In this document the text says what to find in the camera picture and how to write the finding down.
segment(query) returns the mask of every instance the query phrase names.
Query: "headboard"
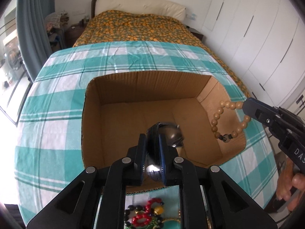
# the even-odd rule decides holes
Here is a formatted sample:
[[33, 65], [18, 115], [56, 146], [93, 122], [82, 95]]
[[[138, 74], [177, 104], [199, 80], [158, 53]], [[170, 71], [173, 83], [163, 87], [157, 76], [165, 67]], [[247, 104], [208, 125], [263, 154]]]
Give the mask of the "headboard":
[[107, 10], [120, 10], [133, 14], [170, 16], [179, 21], [185, 18], [185, 7], [166, 0], [92, 0], [91, 18]]

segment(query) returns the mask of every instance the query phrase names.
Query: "nightstand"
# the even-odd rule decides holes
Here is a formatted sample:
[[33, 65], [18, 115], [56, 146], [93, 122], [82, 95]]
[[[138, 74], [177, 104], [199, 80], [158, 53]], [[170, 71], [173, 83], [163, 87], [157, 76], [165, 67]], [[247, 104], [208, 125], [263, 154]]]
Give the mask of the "nightstand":
[[186, 26], [186, 28], [198, 39], [200, 39], [200, 41], [202, 41], [203, 39], [203, 34], [199, 31], [197, 31], [196, 29], [194, 28], [191, 28], [189, 26]]
[[81, 27], [80, 25], [71, 26], [68, 28], [68, 30], [65, 32], [67, 48], [71, 48], [74, 45], [74, 43], [77, 41], [77, 39], [84, 32], [85, 28], [86, 28], [86, 26]]

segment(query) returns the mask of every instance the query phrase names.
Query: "plaid tablecloth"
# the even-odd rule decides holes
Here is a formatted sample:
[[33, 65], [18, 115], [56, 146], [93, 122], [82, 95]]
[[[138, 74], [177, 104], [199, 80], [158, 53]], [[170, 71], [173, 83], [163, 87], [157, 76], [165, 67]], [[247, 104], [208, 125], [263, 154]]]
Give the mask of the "plaid tablecloth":
[[[230, 76], [199, 47], [126, 41], [85, 45], [54, 53], [34, 82], [18, 125], [15, 175], [19, 208], [26, 224], [83, 171], [81, 117], [89, 81], [101, 75], [140, 70], [213, 75], [223, 84], [232, 101], [245, 100]], [[237, 113], [242, 120], [242, 111], [237, 110]], [[276, 189], [275, 160], [261, 124], [252, 120], [245, 135], [246, 149], [221, 168], [264, 207]], [[166, 192], [172, 194], [177, 189], [170, 187], [160, 192], [166, 198]], [[178, 198], [170, 199], [169, 203], [176, 206]]]

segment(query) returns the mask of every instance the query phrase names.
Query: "white cabinet door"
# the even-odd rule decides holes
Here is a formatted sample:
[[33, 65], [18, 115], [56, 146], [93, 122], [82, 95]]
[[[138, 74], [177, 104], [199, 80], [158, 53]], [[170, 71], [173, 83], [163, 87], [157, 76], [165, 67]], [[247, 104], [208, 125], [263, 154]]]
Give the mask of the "white cabinet door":
[[214, 52], [218, 52], [224, 41], [239, 4], [240, 0], [224, 0], [213, 31], [205, 41], [206, 45]]
[[212, 0], [211, 5], [209, 7], [208, 14], [206, 15], [204, 26], [209, 29], [213, 30], [214, 25], [216, 23], [216, 19], [218, 17], [218, 14], [220, 12], [220, 9], [222, 8], [224, 0]]
[[259, 0], [253, 20], [228, 64], [239, 77], [242, 77], [262, 48], [274, 23], [280, 0]]
[[274, 104], [283, 99], [295, 88], [305, 71], [305, 25], [299, 20], [292, 43], [272, 76], [264, 85]]
[[229, 63], [238, 49], [254, 15], [258, 0], [240, 0], [235, 16], [229, 27], [217, 56]]
[[295, 34], [299, 15], [289, 0], [281, 0], [272, 29], [249, 70], [264, 85], [280, 64]]
[[252, 75], [250, 71], [246, 71], [246, 73], [242, 77], [242, 81], [249, 89], [253, 97], [257, 98], [258, 100], [270, 106], [274, 106], [267, 92], [262, 89], [259, 82], [256, 80], [256, 78]]

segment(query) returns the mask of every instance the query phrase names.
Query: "hand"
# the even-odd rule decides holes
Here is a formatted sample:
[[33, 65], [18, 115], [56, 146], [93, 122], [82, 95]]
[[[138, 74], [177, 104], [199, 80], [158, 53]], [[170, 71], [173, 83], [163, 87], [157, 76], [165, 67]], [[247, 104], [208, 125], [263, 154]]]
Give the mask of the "hand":
[[278, 179], [278, 187], [276, 189], [277, 198], [279, 200], [284, 199], [285, 201], [288, 201], [291, 198], [290, 189], [292, 186], [301, 190], [301, 192], [288, 204], [287, 208], [289, 211], [295, 209], [305, 191], [305, 175], [299, 173], [293, 176], [293, 162], [288, 158], [286, 168], [280, 174]]

